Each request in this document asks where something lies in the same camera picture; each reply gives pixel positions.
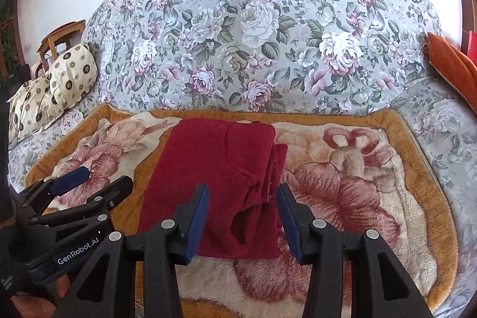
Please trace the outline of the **person left hand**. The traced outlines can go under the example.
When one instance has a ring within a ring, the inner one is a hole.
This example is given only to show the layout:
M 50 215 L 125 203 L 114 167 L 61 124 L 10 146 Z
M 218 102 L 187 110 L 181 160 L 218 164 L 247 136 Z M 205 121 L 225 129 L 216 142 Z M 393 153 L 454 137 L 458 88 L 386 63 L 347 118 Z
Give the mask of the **person left hand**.
M 61 300 L 68 292 L 69 286 L 69 277 L 64 275 L 55 281 L 55 286 L 49 295 Z M 22 317 L 50 318 L 56 310 L 53 302 L 29 294 L 14 295 L 10 300 Z

